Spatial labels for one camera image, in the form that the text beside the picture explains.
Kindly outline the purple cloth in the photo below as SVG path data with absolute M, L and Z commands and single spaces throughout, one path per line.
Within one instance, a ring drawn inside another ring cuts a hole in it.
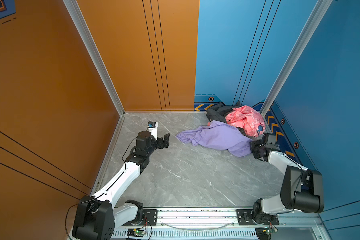
M 208 126 L 200 126 L 194 130 L 182 131 L 176 137 L 184 144 L 227 150 L 239 158 L 252 153 L 252 139 L 243 135 L 237 128 L 219 121 L 212 121 Z

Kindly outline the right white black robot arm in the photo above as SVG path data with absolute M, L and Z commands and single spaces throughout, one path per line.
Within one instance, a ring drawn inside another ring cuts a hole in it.
M 293 211 L 321 213 L 324 210 L 323 176 L 319 171 L 283 153 L 275 135 L 264 133 L 250 147 L 255 159 L 273 165 L 284 175 L 279 195 L 254 203 L 251 216 L 256 224 L 271 223 L 278 215 Z

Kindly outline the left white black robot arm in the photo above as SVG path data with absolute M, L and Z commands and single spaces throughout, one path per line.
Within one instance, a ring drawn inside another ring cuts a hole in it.
M 150 163 L 152 153 L 168 148 L 170 134 L 159 138 L 154 129 L 142 131 L 135 138 L 136 145 L 127 147 L 128 156 L 123 156 L 123 167 L 99 191 L 84 196 L 76 207 L 70 240 L 109 240 L 113 231 L 126 223 L 145 224 L 144 205 L 128 200 L 122 206 L 116 203 L 129 185 L 137 179 Z

